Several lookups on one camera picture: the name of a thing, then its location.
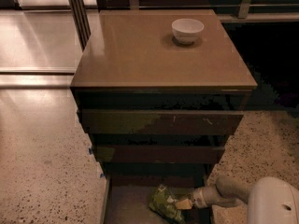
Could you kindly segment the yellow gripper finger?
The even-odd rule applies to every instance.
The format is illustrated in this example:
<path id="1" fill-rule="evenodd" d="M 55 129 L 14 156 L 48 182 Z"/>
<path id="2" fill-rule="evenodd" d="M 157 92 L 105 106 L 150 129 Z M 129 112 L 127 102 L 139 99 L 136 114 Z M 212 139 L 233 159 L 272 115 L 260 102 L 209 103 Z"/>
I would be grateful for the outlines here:
<path id="1" fill-rule="evenodd" d="M 178 210 L 190 210 L 192 209 L 192 201 L 189 198 L 177 200 L 175 202 L 175 207 Z"/>

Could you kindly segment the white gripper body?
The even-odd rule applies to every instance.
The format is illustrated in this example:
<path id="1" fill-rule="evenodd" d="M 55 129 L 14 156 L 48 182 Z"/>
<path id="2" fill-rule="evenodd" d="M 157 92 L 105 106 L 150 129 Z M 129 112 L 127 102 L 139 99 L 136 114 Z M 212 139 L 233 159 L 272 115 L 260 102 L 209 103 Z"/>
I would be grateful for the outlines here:
<path id="1" fill-rule="evenodd" d="M 192 192 L 191 197 L 192 197 L 192 203 L 193 203 L 194 207 L 196 207 L 198 209 L 203 209 L 203 208 L 207 207 L 203 188 L 195 189 Z"/>

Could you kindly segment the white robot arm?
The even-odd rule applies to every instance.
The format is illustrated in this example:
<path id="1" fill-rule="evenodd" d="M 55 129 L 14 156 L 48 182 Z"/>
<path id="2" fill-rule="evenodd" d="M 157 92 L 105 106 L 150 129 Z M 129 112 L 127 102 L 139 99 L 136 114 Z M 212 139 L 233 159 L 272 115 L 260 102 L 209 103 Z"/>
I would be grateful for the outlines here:
<path id="1" fill-rule="evenodd" d="M 299 224 L 299 190 L 276 177 L 260 178 L 251 188 L 228 176 L 194 189 L 175 202 L 178 210 L 203 209 L 212 205 L 247 206 L 247 224 Z"/>

